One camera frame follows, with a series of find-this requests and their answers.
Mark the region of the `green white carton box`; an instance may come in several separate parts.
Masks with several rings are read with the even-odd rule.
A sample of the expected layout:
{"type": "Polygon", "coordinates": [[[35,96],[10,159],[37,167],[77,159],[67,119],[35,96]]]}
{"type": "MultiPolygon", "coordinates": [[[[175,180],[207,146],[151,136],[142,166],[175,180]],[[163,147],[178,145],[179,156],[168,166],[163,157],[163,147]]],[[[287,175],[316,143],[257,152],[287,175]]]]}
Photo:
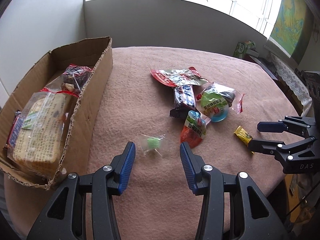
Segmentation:
{"type": "Polygon", "coordinates": [[[254,41],[247,40],[245,42],[238,42],[235,48],[235,51],[233,53],[233,57],[236,57],[238,59],[243,59],[249,49],[255,49],[254,41]]]}

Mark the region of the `red silver snack pouch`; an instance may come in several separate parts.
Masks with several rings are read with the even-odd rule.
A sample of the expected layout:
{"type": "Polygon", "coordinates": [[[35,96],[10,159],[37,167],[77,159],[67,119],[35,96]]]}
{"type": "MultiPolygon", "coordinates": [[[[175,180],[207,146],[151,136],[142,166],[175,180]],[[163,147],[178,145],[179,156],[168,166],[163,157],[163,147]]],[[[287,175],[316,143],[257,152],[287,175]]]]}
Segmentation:
{"type": "Polygon", "coordinates": [[[151,69],[150,73],[159,83],[168,87],[179,87],[183,85],[202,86],[209,83],[194,67],[187,69],[151,69]]]}

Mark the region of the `yellow green wall map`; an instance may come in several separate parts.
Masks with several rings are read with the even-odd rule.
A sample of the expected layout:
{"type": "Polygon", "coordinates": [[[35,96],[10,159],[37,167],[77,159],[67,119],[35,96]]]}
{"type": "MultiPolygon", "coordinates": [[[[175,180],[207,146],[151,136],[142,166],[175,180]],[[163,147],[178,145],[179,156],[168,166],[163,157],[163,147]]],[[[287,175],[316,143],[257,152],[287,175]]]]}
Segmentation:
{"type": "Polygon", "coordinates": [[[264,48],[282,60],[300,64],[310,41],[313,21],[314,16],[304,0],[281,0],[264,48]]]}

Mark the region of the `yellow candy packet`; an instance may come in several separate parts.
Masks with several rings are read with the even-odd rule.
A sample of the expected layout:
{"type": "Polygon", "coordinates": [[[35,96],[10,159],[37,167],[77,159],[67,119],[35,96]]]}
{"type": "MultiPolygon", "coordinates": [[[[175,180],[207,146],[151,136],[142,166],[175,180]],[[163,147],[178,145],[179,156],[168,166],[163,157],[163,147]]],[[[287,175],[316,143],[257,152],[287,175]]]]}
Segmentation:
{"type": "Polygon", "coordinates": [[[249,142],[253,139],[241,125],[235,129],[234,134],[246,145],[246,147],[248,147],[249,142]]]}

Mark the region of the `clear cracker pack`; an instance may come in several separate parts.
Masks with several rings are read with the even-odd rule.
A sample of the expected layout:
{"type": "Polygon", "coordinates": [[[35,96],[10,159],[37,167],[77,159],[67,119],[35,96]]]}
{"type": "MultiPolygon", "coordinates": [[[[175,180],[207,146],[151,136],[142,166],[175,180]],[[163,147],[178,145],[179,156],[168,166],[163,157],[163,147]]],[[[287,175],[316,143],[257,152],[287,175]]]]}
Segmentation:
{"type": "Polygon", "coordinates": [[[43,178],[52,179],[65,145],[76,97],[37,92],[22,110],[23,126],[8,158],[43,178]]]}

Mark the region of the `snickers bar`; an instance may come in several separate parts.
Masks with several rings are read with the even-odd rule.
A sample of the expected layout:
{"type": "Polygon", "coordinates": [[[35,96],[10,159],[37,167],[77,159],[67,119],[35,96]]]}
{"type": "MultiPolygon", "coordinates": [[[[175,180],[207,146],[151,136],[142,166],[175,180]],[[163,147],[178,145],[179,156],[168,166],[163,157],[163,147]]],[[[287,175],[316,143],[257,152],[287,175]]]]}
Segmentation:
{"type": "Polygon", "coordinates": [[[16,111],[15,118],[12,122],[12,126],[9,132],[9,135],[7,137],[7,141],[4,146],[4,150],[9,151],[12,150],[15,147],[16,140],[18,138],[18,135],[20,133],[20,130],[23,126],[23,118],[21,117],[22,112],[16,111]]]}
{"type": "Polygon", "coordinates": [[[192,85],[174,88],[174,107],[170,110],[172,118],[186,119],[189,111],[196,111],[196,100],[192,85]]]}

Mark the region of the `red green jelly pouch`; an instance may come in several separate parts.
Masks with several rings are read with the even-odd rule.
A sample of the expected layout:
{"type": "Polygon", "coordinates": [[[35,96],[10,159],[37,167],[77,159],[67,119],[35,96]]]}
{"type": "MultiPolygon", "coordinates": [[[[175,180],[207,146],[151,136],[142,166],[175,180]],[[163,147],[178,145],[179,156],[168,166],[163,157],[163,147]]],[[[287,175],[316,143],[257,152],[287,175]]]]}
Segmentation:
{"type": "Polygon", "coordinates": [[[206,137],[210,118],[197,111],[189,111],[180,133],[180,143],[187,142],[190,148],[198,146],[206,137]]]}

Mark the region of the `green candy clear wrapper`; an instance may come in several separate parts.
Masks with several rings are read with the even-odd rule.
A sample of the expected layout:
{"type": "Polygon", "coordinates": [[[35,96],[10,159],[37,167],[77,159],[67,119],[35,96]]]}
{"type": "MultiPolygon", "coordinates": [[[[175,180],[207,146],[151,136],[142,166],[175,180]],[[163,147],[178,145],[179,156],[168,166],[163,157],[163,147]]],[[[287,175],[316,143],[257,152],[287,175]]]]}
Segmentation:
{"type": "Polygon", "coordinates": [[[157,154],[163,157],[163,151],[166,145],[165,134],[161,134],[159,136],[149,136],[149,135],[140,133],[138,135],[138,140],[139,140],[142,153],[145,157],[149,153],[157,154]]]}

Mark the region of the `dark wooden side cabinet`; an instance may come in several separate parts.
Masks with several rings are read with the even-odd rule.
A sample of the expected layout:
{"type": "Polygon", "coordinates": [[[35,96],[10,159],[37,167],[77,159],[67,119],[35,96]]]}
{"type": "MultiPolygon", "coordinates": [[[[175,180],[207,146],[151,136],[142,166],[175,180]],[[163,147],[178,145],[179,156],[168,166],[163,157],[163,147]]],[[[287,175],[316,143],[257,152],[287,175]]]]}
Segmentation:
{"type": "Polygon", "coordinates": [[[278,73],[274,63],[267,61],[262,57],[253,57],[251,55],[246,54],[244,57],[245,61],[256,63],[259,65],[274,81],[278,81],[278,73]]]}

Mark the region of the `clear bag red nuts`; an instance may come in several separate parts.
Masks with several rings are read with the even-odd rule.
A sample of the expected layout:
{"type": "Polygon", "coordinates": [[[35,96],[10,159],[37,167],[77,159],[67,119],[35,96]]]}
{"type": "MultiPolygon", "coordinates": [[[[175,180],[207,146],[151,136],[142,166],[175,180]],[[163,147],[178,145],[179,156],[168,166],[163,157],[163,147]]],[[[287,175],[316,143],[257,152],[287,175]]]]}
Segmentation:
{"type": "Polygon", "coordinates": [[[91,68],[70,64],[60,76],[43,87],[41,92],[68,94],[78,98],[91,75],[91,68]]]}

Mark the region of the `white cabinet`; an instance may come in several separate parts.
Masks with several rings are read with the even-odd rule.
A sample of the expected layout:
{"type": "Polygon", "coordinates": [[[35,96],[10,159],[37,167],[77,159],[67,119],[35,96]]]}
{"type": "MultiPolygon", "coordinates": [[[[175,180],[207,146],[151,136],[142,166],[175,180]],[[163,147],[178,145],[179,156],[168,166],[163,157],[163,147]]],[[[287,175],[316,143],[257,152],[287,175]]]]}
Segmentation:
{"type": "Polygon", "coordinates": [[[86,37],[84,0],[12,0],[1,17],[1,105],[45,53],[86,37]]]}

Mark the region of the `dark dried fruit bag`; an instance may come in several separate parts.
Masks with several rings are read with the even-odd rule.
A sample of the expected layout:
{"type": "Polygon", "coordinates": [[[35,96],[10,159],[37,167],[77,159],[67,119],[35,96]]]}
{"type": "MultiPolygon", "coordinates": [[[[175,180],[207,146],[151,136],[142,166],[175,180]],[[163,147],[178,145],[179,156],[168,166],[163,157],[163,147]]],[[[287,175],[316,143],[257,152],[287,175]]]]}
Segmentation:
{"type": "Polygon", "coordinates": [[[224,97],[228,103],[228,107],[231,107],[236,114],[242,113],[244,93],[240,93],[234,88],[221,85],[217,82],[212,82],[199,94],[199,96],[201,95],[201,98],[204,98],[204,94],[209,92],[224,97]]]}

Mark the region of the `white lace cloth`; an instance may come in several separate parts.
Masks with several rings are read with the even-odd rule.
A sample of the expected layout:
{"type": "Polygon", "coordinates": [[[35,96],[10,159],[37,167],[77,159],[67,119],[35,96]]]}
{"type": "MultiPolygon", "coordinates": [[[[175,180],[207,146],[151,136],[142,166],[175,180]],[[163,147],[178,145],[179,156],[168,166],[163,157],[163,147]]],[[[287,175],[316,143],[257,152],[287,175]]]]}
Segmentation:
{"type": "Polygon", "coordinates": [[[297,100],[302,106],[302,112],[300,113],[300,115],[306,116],[312,106],[312,99],[309,95],[309,91],[306,85],[304,85],[304,83],[295,74],[292,68],[289,67],[284,61],[282,61],[276,55],[269,53],[267,59],[274,63],[277,70],[277,74],[292,90],[293,94],[296,96],[297,100]]]}

